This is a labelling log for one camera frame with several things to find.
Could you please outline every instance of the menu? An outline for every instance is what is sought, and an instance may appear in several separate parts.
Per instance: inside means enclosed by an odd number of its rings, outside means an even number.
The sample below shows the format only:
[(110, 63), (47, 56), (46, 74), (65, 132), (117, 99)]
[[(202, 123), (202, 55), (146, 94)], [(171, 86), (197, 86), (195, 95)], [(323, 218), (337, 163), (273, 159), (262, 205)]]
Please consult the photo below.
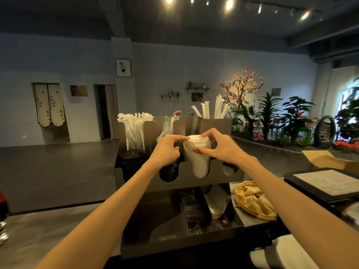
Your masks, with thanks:
[(335, 170), (295, 174), (294, 176), (332, 196), (359, 192), (359, 179)]

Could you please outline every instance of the white plastic cup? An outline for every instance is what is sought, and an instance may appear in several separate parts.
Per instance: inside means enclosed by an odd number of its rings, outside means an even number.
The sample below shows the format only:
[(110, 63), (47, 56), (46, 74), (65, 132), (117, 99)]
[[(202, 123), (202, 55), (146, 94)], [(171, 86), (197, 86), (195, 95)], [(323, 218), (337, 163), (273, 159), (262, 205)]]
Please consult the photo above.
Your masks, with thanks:
[(210, 156), (193, 152), (196, 147), (211, 149), (209, 137), (201, 137), (201, 135), (191, 135), (189, 140), (183, 142), (183, 150), (185, 160), (193, 164), (193, 173), (197, 178), (204, 178), (209, 172)]

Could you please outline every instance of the cardboard box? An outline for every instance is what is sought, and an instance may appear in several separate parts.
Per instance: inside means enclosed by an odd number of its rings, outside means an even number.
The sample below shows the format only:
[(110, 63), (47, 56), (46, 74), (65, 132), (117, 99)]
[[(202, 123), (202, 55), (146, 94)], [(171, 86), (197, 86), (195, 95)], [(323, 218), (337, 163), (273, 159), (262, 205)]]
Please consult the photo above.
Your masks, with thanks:
[(311, 170), (335, 168), (359, 175), (359, 162), (335, 158), (328, 150), (302, 150), (311, 163)]

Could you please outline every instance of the metal organizer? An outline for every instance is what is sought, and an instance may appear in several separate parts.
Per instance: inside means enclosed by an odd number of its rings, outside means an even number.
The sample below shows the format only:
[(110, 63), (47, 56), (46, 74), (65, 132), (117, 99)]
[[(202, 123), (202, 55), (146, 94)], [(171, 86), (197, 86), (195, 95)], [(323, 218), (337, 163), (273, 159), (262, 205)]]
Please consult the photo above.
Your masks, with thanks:
[[(173, 134), (175, 135), (190, 135), (193, 119), (198, 119), (195, 134), (202, 134), (210, 128), (216, 128), (220, 133), (231, 135), (232, 119), (203, 119), (194, 116), (181, 116), (179, 120), (173, 123)], [(157, 144), (157, 138), (161, 134), (165, 117), (154, 117), (153, 121), (144, 122), (144, 142), (145, 150), (148, 155), (151, 155)], [(119, 149), (117, 155), (126, 150), (126, 133), (124, 123), (119, 122)], [(183, 145), (180, 144), (180, 152), (183, 153)], [(117, 167), (117, 162), (114, 165), (114, 175), (116, 181), (116, 189), (119, 189), (125, 184), (122, 175), (122, 169)], [(161, 180), (159, 172), (155, 174), (147, 188), (147, 192), (173, 190), (196, 186), (205, 186), (219, 183), (229, 183), (242, 181), (244, 172), (235, 165), (224, 163), (223, 161), (212, 158), (210, 163), (209, 174), (201, 179), (195, 177), (192, 172), (191, 162), (182, 162), (179, 164), (179, 172), (177, 178), (172, 182), (165, 182)]]
[[(157, 144), (165, 117), (154, 117), (144, 123), (145, 150), (151, 154)], [(214, 127), (222, 134), (231, 134), (232, 119), (203, 119), (183, 116), (173, 123), (173, 134), (190, 135), (194, 119), (198, 119), (194, 134), (203, 133)], [(119, 149), (117, 155), (126, 150), (125, 126), (119, 122)], [(183, 153), (183, 144), (179, 144)], [(114, 165), (116, 188), (124, 185), (122, 169)], [(238, 237), (243, 233), (243, 223), (235, 212), (232, 202), (225, 210), (229, 226), (217, 228), (209, 210), (204, 193), (212, 184), (220, 184), (231, 195), (229, 182), (242, 181), (244, 172), (238, 167), (212, 159), (209, 174), (201, 179), (194, 176), (192, 163), (181, 162), (179, 174), (172, 182), (161, 180), (159, 172), (153, 177), (145, 194), (139, 201), (121, 241), (123, 259), (164, 252), (188, 246)], [(186, 200), (194, 202), (191, 216), (198, 215), (199, 231), (193, 231), (193, 221), (188, 218)]]

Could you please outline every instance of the black cup lid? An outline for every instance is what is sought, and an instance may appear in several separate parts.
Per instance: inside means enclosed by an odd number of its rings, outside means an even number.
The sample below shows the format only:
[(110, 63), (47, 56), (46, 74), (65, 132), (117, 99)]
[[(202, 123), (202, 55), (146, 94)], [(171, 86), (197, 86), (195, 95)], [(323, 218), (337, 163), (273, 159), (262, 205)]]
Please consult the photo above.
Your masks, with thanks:
[(145, 150), (133, 149), (122, 152), (119, 157), (121, 158), (122, 162), (128, 163), (145, 160), (147, 158), (147, 154)]

